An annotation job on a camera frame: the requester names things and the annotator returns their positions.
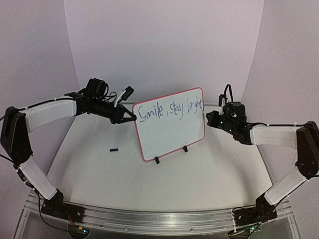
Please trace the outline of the pink framed whiteboard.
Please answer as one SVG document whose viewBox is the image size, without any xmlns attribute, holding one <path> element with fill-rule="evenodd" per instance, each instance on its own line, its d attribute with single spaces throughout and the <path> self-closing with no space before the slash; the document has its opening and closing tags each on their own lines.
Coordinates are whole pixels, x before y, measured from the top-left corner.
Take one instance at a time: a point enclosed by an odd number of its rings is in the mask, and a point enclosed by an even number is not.
<svg viewBox="0 0 319 239">
<path fill-rule="evenodd" d="M 205 137 L 201 87 L 135 103 L 135 128 L 144 162 L 187 148 Z"/>
</svg>

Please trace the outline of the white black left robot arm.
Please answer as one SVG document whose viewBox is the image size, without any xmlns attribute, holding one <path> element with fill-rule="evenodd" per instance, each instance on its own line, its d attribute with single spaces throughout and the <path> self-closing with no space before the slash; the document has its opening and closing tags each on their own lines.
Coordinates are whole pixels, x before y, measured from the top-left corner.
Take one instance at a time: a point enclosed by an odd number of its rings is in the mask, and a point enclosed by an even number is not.
<svg viewBox="0 0 319 239">
<path fill-rule="evenodd" d="M 109 119 L 112 124 L 135 121 L 137 117 L 134 113 L 122 104 L 134 89 L 128 86 L 119 95 L 115 95 L 109 93 L 108 88 L 105 81 L 93 78 L 78 92 L 20 109 L 11 106 L 1 117 L 3 124 L 0 143 L 7 153 L 6 160 L 13 163 L 23 182 L 44 198 L 42 213 L 63 217 L 69 215 L 71 209 L 64 203 L 63 193 L 37 165 L 29 133 L 51 122 L 82 114 L 101 116 Z"/>
</svg>

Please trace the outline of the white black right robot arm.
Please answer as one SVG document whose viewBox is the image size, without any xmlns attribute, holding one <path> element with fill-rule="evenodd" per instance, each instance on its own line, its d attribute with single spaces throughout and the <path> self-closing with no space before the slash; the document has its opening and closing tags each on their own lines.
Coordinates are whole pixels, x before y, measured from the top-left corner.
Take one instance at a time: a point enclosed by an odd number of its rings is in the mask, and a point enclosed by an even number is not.
<svg viewBox="0 0 319 239">
<path fill-rule="evenodd" d="M 266 216 L 298 187 L 319 175 L 319 127 L 306 123 L 248 122 L 240 102 L 222 103 L 206 113 L 209 127 L 230 134 L 235 141 L 256 146 L 271 173 L 273 185 L 256 199 L 253 214 Z"/>
</svg>

